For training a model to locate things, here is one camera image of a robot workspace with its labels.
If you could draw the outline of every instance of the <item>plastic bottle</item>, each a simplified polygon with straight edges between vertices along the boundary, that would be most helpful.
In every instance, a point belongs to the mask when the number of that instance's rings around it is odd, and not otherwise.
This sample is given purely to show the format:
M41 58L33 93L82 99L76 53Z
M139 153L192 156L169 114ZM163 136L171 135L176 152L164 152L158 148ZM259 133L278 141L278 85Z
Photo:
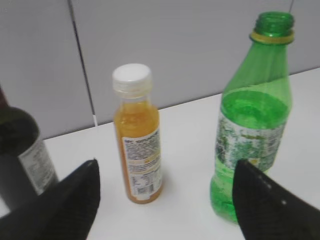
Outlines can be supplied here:
M210 197L215 212L233 222L237 161L246 159L266 172L291 110L287 45L294 40L293 24L286 12L260 14L250 35L252 46L222 95Z
M162 190L158 109L151 104L151 70L138 63L113 72L113 89L121 97L114 124L128 198L137 204L155 200Z

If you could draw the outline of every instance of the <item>green plastic bottle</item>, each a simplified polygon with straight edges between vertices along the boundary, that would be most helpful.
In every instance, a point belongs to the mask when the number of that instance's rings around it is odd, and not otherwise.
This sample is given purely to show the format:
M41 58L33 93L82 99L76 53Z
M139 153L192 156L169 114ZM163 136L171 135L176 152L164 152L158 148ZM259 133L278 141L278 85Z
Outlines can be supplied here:
M287 45L294 40L293 24L289 13L261 13L252 46L222 95L210 198L214 211L232 222L237 222L232 202L237 161L247 159L266 172L292 107Z

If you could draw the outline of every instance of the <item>dark wine bottle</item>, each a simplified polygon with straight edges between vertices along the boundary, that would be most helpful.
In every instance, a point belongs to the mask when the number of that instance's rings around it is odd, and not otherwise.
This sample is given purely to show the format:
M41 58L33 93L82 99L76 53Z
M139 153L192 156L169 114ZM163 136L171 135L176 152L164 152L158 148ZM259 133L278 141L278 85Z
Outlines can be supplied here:
M12 211L58 183L36 121L0 87L0 196Z

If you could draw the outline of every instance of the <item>white table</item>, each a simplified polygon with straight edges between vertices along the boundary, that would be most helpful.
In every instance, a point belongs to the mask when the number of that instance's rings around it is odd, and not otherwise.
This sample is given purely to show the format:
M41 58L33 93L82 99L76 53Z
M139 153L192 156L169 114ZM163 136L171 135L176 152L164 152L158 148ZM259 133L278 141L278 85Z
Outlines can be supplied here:
M269 175L320 208L320 68L290 78L293 109ZM60 178L86 160L99 162L101 202L89 240L244 239L237 225L216 216L209 200L220 98L160 110L165 186L145 205L126 197L113 123L45 141Z

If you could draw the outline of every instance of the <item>green bottle label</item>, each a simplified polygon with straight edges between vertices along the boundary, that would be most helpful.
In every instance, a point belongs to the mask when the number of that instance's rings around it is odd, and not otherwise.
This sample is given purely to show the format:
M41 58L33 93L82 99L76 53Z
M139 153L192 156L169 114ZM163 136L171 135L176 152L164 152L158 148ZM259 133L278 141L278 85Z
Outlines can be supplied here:
M284 128L285 124L270 129L246 128L220 112L215 155L232 170L238 160L247 159L264 172L275 161Z

